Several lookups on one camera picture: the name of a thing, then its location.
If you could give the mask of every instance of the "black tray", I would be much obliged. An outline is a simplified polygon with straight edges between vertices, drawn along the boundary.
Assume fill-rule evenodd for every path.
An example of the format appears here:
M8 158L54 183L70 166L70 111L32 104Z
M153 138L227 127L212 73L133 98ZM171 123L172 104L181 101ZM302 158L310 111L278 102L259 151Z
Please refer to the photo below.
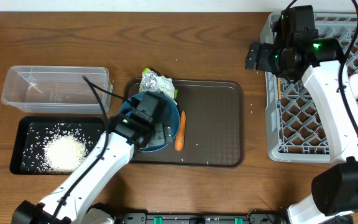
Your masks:
M126 86L139 92L141 79ZM180 111L186 111L185 147L135 154L135 163L235 167L244 160L244 92L234 82L174 80Z
M64 125L60 126L60 130L71 131L71 129L78 128L81 130L81 134L85 135L90 142L93 142L86 144L88 153L92 151L104 131L103 121L100 118L25 117L20 120L17 129L10 166L11 172L13 174L48 174L37 172L37 164L39 164L41 160L36 159L35 155L38 153L40 155L44 154L42 146L37 145L37 142L42 142L45 136L52 136L52 134L47 133L46 128L52 130L55 125L62 123ZM33 144L33 150L32 153L29 153L26 149L30 148L31 144Z

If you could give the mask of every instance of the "silver foil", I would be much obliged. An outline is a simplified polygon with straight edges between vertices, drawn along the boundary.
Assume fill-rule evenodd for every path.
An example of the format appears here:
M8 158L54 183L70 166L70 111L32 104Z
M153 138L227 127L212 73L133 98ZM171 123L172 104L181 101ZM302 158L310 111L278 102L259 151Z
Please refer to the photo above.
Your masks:
M151 70L144 72L140 82L140 91L158 91L157 77L158 75Z

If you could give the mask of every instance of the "orange carrot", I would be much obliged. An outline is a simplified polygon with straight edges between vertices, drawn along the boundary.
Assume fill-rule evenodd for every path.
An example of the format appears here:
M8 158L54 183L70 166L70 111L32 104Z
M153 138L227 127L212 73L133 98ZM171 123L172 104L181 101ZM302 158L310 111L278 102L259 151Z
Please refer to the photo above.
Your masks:
M175 150L181 151L185 146L185 128L186 128L186 112L182 111L180 115L180 126L175 140Z

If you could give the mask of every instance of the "wood grain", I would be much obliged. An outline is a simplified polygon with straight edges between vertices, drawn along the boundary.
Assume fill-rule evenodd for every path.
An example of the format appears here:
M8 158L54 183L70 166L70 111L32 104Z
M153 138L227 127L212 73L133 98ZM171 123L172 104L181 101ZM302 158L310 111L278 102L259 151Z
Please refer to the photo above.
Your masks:
M268 13L0 12L0 223L23 200L37 203L66 176L9 172L17 124L27 114L1 103L13 65L106 67L114 91L145 67L171 78L231 80L245 100L246 158L235 169L131 164L97 198L114 208L150 212L247 213L278 210L310 194L326 164L273 162L267 156L265 77L244 69ZM113 100L109 115L117 113ZM358 223L358 214L354 215Z

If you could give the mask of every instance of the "green clip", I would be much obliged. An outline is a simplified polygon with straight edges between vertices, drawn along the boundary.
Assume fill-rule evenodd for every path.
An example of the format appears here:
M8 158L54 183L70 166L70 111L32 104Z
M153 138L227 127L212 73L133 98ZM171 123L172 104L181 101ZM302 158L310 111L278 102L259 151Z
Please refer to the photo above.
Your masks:
M154 224L162 224L162 217L154 217Z
M234 219L234 224L242 224L242 218L235 218Z

